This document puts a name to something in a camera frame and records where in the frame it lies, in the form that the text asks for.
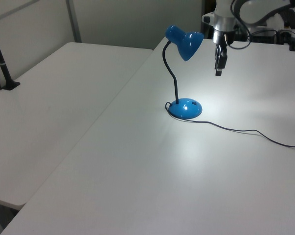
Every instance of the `metal frame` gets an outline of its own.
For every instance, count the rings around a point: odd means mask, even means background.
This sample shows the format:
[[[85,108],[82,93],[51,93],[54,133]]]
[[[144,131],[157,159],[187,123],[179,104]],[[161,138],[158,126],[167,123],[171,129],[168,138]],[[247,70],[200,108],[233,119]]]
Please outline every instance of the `metal frame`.
[[[66,4],[67,4],[69,19],[70,19],[70,23],[71,23],[73,36],[74,36],[74,41],[76,43],[81,43],[82,40],[81,40],[77,16],[75,14],[73,0],[66,0]]]

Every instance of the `power cord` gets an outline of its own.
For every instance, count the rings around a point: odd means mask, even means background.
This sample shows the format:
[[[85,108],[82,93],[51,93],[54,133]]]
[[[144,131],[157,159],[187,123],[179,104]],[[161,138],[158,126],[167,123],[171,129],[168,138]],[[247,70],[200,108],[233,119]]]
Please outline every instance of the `power cord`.
[[[183,122],[188,122],[188,123],[205,123],[205,124],[210,124],[210,125],[213,125],[213,126],[219,127],[219,128],[221,128],[221,129],[224,129],[224,130],[227,130],[227,131],[234,131],[234,132],[241,132],[241,133],[242,133],[242,132],[257,132],[257,133],[259,133],[260,135],[262,135],[264,138],[268,139],[269,141],[271,141],[271,142],[273,142],[273,143],[276,143],[276,144],[278,144],[278,145],[281,145],[281,146],[284,146],[284,147],[288,147],[288,148],[295,148],[295,146],[293,146],[293,145],[287,145],[287,144],[283,144],[283,143],[279,143],[279,142],[277,142],[277,141],[274,141],[274,140],[270,139],[269,137],[265,136],[263,133],[261,133],[261,132],[258,131],[258,130],[254,130],[254,129],[251,129],[251,130],[237,130],[237,129],[226,128],[226,127],[223,127],[223,126],[217,125],[217,124],[215,124],[215,123],[213,123],[213,122],[210,122],[210,121],[195,121],[195,120],[185,120],[185,119],[180,119],[180,118],[178,118],[178,117],[173,116],[172,113],[170,113],[170,111],[169,111],[169,109],[168,109],[168,107],[167,107],[168,104],[169,104],[169,106],[171,105],[170,102],[167,102],[167,103],[165,104],[165,109],[166,109],[167,113],[168,113],[172,118],[174,118],[174,119],[176,119],[176,120],[183,121]]]
[[[240,18],[238,18],[238,17],[236,17],[236,15],[234,14],[234,11],[233,11],[233,4],[234,4],[234,2],[235,2],[235,0],[233,0],[232,2],[231,2],[231,5],[230,5],[230,10],[231,10],[231,13],[232,13],[232,15],[235,17],[235,19],[245,28],[245,30],[247,31],[247,33],[248,33],[248,40],[249,40],[249,43],[246,45],[246,46],[244,46],[244,47],[233,47],[233,46],[231,46],[231,45],[228,45],[228,43],[227,43],[227,35],[225,34],[225,41],[226,41],[226,44],[227,44],[227,46],[229,47],[229,48],[232,48],[232,49],[235,49],[235,50],[242,50],[242,49],[245,49],[245,48],[247,48],[249,45],[250,45],[250,38],[251,38],[251,33],[250,33],[250,30],[249,30],[249,28],[247,28],[247,26],[243,23],[243,21],[240,19]]]

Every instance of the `lamp base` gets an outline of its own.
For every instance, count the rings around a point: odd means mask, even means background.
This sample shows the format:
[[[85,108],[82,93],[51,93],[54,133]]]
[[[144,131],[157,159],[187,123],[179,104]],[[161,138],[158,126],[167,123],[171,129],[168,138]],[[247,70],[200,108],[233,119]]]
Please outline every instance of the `lamp base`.
[[[203,109],[199,102],[189,98],[182,98],[179,99],[178,104],[173,101],[168,110],[176,118],[192,119],[200,115]]]

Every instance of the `white tabletop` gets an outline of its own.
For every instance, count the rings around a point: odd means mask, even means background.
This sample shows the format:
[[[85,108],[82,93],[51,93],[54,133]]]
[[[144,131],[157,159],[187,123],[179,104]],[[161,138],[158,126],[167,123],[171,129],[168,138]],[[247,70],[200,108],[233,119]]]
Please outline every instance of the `white tabletop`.
[[[164,105],[174,90],[164,45],[2,235],[295,235],[295,149],[169,117]],[[221,77],[210,40],[188,62],[170,45],[167,61],[180,97],[203,106],[196,120],[256,128],[295,145],[295,52],[288,46],[229,49]]]
[[[0,204],[32,197],[151,52],[68,43],[0,91]]]

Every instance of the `lamp gooseneck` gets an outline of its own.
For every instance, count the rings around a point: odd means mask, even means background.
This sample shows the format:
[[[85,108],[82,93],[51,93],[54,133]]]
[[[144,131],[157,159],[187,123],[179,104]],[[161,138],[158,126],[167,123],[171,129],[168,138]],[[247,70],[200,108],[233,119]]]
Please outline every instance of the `lamp gooseneck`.
[[[169,73],[171,74],[171,76],[173,77],[173,82],[174,82],[174,85],[175,85],[175,96],[176,96],[176,104],[179,103],[179,96],[178,96],[178,83],[177,83],[177,79],[176,79],[176,76],[173,74],[173,72],[171,71],[168,63],[167,63],[167,60],[166,60],[166,56],[165,56],[165,53],[166,53],[166,49],[167,47],[171,44],[171,41],[169,40],[167,42],[167,44],[165,45],[165,47],[163,48],[162,50],[162,59],[163,59],[163,62],[164,64],[166,65],[166,68],[168,69]]]

